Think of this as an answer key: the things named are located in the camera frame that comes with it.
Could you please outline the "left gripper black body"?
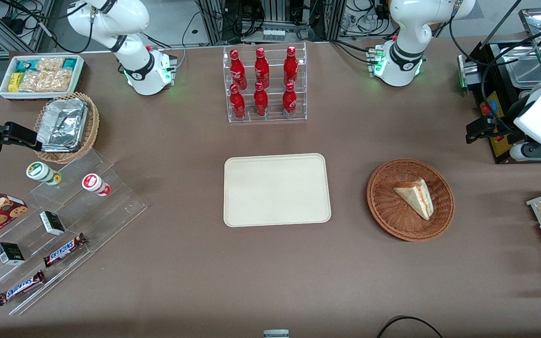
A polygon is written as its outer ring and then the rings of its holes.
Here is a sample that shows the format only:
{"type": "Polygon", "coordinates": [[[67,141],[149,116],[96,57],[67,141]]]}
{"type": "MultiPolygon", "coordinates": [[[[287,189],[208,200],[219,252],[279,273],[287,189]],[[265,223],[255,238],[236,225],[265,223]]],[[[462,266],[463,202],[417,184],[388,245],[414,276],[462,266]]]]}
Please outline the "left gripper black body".
{"type": "Polygon", "coordinates": [[[509,143],[517,143],[525,141],[526,135],[515,124],[515,115],[505,115],[504,117],[496,117],[496,115],[486,115],[487,122],[493,128],[486,133],[488,138],[502,138],[509,143]]]}

